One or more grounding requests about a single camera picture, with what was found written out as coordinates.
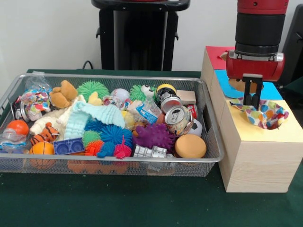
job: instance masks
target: tiger toy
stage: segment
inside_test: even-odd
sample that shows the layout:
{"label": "tiger toy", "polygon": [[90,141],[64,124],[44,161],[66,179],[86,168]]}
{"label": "tiger toy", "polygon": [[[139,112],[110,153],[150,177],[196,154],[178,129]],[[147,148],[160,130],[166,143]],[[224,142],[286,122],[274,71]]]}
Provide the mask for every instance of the tiger toy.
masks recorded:
{"label": "tiger toy", "polygon": [[39,142],[54,142],[59,136],[59,132],[52,127],[52,123],[48,122],[45,124],[45,128],[42,130],[40,134],[35,135],[31,140],[32,146]]}

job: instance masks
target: colorful polka dot cloth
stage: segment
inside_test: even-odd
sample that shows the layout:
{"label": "colorful polka dot cloth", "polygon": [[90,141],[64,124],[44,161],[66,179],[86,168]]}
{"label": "colorful polka dot cloth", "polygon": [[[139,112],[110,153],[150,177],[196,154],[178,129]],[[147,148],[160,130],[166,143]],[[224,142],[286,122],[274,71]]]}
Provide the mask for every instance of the colorful polka dot cloth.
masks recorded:
{"label": "colorful polka dot cloth", "polygon": [[243,111],[250,123],[263,129],[277,129],[288,118],[289,112],[277,103],[272,101],[260,100],[259,109],[251,105],[243,105],[243,97],[233,99],[232,106]]}

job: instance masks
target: wire mesh basket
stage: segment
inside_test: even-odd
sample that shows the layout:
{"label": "wire mesh basket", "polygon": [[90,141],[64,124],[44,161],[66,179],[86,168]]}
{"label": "wire mesh basket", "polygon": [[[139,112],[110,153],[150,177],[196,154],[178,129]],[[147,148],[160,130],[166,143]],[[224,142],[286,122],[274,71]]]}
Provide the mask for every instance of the wire mesh basket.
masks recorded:
{"label": "wire mesh basket", "polygon": [[[25,90],[27,73],[17,77],[0,100],[0,133],[13,120],[10,105]],[[44,174],[106,174],[106,175],[160,175],[160,176],[207,176],[216,162],[224,156],[221,135],[214,116],[214,110],[206,84],[196,78],[158,78],[132,76],[93,76],[45,74],[52,87],[59,87],[64,79],[78,87],[88,80],[103,83],[110,91],[115,88],[130,90],[133,85],[173,85],[178,90],[191,90],[196,93],[198,120],[203,125],[202,139],[207,146],[204,158],[143,158],[128,157],[123,160],[115,157],[103,159],[71,155],[30,155],[0,153],[0,172],[44,173]],[[27,139],[26,148],[30,149]]]}

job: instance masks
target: red robot arm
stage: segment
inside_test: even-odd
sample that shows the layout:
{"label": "red robot arm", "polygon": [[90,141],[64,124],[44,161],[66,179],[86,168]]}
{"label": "red robot arm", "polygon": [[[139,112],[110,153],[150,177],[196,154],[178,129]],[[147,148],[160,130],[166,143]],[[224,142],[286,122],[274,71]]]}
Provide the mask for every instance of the red robot arm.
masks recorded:
{"label": "red robot arm", "polygon": [[[246,83],[244,104],[258,109],[263,81],[278,81],[284,55],[278,53],[288,0],[238,0],[235,51],[229,51],[226,68],[231,79]],[[256,94],[249,94],[250,83]]]}

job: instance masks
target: basket handle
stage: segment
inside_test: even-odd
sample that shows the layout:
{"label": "basket handle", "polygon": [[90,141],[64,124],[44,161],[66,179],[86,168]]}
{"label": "basket handle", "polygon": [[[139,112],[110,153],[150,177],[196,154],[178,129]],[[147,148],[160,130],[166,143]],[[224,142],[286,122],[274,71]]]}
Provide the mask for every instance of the basket handle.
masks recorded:
{"label": "basket handle", "polygon": [[208,134],[211,128],[213,127],[213,125],[208,112],[207,105],[205,105],[202,110],[202,122],[203,122],[203,130],[205,130],[206,134]]}

